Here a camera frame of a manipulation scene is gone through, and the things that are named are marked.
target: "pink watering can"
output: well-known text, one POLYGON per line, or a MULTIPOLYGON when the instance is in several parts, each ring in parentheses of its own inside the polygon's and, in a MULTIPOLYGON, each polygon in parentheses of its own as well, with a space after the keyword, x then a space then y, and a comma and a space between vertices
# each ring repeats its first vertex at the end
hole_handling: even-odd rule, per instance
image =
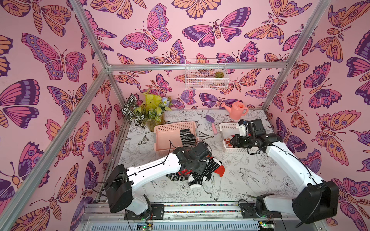
POLYGON ((249 111, 249 108, 244 106, 244 104, 239 101, 233 102, 231 107, 227 106, 225 103, 222 103, 221 107, 225 108, 230 113, 230 118, 233 120, 240 120, 240 118, 245 116, 249 111))

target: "basket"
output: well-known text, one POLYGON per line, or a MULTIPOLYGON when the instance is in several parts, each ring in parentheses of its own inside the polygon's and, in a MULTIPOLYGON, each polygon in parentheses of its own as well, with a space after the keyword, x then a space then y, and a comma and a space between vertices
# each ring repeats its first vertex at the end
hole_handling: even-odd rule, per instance
POLYGON ((196 124, 194 121, 169 123, 155 126, 154 151, 156 151, 160 157, 166 156, 168 154, 169 141, 171 141, 175 147, 182 147, 180 130, 188 128, 190 129, 190 132, 195 135, 195 139, 198 142, 199 138, 196 135, 196 124))
MULTIPOLYGON (((223 151, 225 153, 246 153, 247 150, 245 148, 239 147, 229 147, 226 145, 225 139, 229 138, 231 135, 240 134, 238 123, 221 123, 220 124, 220 132, 221 132, 221 139, 222 139, 222 146, 223 151)), ((258 147, 252 147, 248 149, 249 153, 255 153, 258 151, 258 147)))

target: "white plastic basket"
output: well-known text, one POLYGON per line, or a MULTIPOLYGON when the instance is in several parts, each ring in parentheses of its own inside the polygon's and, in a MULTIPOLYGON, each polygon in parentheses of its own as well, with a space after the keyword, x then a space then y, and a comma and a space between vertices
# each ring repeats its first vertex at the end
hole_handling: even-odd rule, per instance
MULTIPOLYGON (((247 153, 247 149, 239 147, 229 147, 226 145, 225 139, 231 137, 231 135, 240 134, 238 129, 238 123, 221 123, 220 132, 222 139, 223 151, 225 153, 247 153)), ((255 153, 258 151, 258 147, 252 147, 248 149, 249 153, 255 153)))

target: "potted plant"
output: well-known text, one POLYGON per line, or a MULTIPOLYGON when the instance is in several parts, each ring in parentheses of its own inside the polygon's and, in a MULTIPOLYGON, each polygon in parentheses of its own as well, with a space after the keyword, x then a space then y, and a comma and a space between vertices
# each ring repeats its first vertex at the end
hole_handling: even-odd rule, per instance
POLYGON ((154 131, 154 127, 160 124, 166 124, 164 112, 170 111, 172 106, 171 97, 161 98, 158 95, 143 93, 145 102, 138 105, 138 99, 134 94, 131 94, 124 103, 122 113, 127 116, 130 123, 134 121, 136 126, 145 128, 147 125, 150 131, 154 131))

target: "bird drawing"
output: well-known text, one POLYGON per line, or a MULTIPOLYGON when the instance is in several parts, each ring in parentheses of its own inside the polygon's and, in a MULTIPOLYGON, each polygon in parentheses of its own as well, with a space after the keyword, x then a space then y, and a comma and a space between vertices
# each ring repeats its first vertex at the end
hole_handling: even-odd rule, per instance
POLYGON ((257 173, 253 172, 253 171, 250 171, 248 169, 245 169, 245 168, 240 168, 240 170, 238 171, 239 173, 242 174, 242 180, 244 181, 244 183, 252 190, 252 187, 249 185, 249 183, 252 183, 250 180, 252 180, 254 183, 256 183, 258 186, 261 182, 259 182, 259 180, 257 180, 256 178, 254 178, 253 176, 250 175, 250 173, 254 173, 257 175, 257 173))
POLYGON ((219 189, 217 190, 216 189, 216 186, 215 186, 215 178, 214 176, 212 175, 211 177, 211 187, 208 187, 207 185, 205 185, 204 183, 202 184, 203 186, 203 189, 204 191, 207 193, 207 194, 211 194, 209 200, 210 201, 217 201, 218 198, 220 197, 220 193, 221 193, 221 182, 220 182, 220 187, 219 189))

